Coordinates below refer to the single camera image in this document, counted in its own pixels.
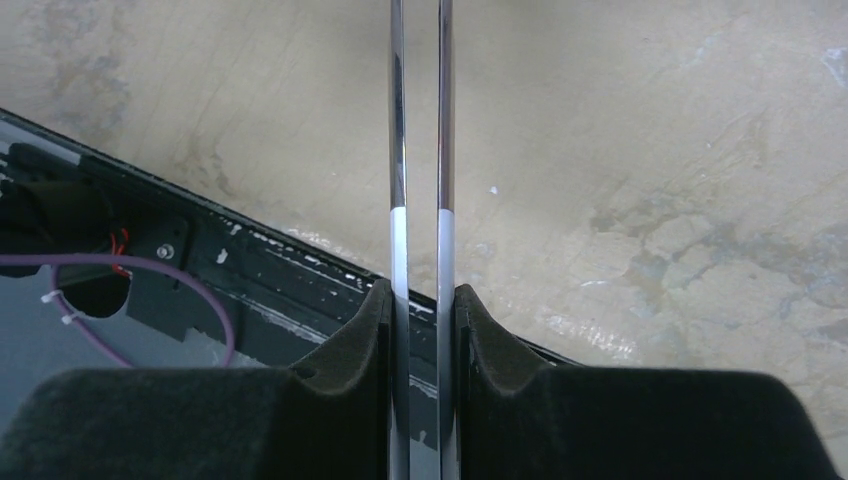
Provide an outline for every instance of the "bolt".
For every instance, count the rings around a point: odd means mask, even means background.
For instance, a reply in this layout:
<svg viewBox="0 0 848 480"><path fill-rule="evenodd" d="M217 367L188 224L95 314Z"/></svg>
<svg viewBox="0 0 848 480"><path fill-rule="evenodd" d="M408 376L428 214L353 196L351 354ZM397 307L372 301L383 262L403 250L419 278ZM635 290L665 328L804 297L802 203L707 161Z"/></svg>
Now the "bolt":
<svg viewBox="0 0 848 480"><path fill-rule="evenodd" d="M164 243L156 249L156 256L162 260L170 260L174 258L174 246L170 243Z"/></svg>

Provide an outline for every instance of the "black foam pad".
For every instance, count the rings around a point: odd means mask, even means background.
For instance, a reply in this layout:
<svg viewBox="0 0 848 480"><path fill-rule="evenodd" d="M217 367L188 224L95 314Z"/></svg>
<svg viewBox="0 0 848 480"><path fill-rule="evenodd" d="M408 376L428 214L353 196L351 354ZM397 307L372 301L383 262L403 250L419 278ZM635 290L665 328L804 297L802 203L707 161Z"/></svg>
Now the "black foam pad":
<svg viewBox="0 0 848 480"><path fill-rule="evenodd" d="M291 369L77 371L3 438L11 478L386 476L391 288Z"/></svg>
<svg viewBox="0 0 848 480"><path fill-rule="evenodd" d="M463 479L838 478L804 408L744 372L555 367L457 289Z"/></svg>

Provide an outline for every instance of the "wire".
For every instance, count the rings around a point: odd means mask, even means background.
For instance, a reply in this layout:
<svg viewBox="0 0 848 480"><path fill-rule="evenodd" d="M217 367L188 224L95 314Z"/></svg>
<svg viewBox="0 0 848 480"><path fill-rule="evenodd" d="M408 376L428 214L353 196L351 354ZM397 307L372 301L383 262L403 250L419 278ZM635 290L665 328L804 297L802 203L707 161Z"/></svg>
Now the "wire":
<svg viewBox="0 0 848 480"><path fill-rule="evenodd" d="M130 242L130 232L126 228L121 228L121 235L124 239L121 241L121 244L118 245L118 240L115 238L114 232L109 232L109 239L112 241L112 255L123 255L124 250L127 248L127 244ZM119 265L112 265L112 270L122 277L130 277L130 272L124 270Z"/></svg>
<svg viewBox="0 0 848 480"><path fill-rule="evenodd" d="M0 255L0 266L18 267L18 266L33 266L33 265L50 265L53 267L53 272L50 277L51 289L58 291L59 268L63 265L121 265L124 267L141 268L144 270L152 270L172 277L192 290L197 292L215 311L218 319L221 321L221 326L224 328L224 339L227 351L221 361L222 367L227 367L232 361L235 353L235 333L233 332L233 323L230 320L227 311L221 302L200 283L197 279L188 273L178 270L170 265L166 265L155 260L150 260L141 257L106 255L106 254L88 254L74 253L65 255ZM101 340L85 323L76 317L76 312L68 305L62 295L54 295L51 300L59 307L59 310L66 316L71 318L72 322L80 329L94 346L101 350L106 356L114 360L119 365L131 367L132 364L116 352L112 347Z"/></svg>

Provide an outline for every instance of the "metal rod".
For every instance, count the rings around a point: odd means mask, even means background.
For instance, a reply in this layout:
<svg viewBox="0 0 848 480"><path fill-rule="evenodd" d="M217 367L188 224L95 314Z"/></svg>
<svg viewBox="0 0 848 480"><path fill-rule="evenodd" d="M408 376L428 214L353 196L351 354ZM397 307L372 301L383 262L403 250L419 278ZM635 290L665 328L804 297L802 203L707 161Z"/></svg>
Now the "metal rod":
<svg viewBox="0 0 848 480"><path fill-rule="evenodd" d="M389 40L389 175L392 325L389 478L409 479L409 279L406 218L406 117L403 92L403 3L391 1Z"/></svg>
<svg viewBox="0 0 848 480"><path fill-rule="evenodd" d="M438 382L439 457L441 478L458 479L459 458L454 392L454 70L453 1L439 1L439 217L436 248L436 370Z"/></svg>

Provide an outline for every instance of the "stained floor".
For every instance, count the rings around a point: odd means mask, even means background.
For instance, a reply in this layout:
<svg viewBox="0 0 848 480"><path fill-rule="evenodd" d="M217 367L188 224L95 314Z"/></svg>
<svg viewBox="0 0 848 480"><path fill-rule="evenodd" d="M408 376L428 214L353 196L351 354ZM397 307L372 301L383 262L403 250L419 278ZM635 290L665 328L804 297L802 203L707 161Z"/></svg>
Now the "stained floor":
<svg viewBox="0 0 848 480"><path fill-rule="evenodd" d="M848 472L848 5L462 0L458 280L586 363L788 383ZM435 289L437 2L407 2ZM7 0L0 104L388 271L388 2Z"/></svg>

